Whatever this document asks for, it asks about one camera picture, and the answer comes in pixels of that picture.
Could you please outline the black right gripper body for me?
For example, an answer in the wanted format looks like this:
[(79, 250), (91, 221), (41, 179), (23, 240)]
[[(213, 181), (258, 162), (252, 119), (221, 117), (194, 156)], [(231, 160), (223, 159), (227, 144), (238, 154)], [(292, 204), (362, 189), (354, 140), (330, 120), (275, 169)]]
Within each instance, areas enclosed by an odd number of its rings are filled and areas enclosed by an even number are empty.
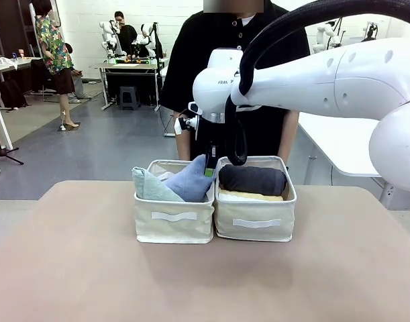
[(227, 156), (225, 148), (225, 124), (200, 121), (200, 154), (205, 154), (211, 144), (216, 146), (219, 158)]

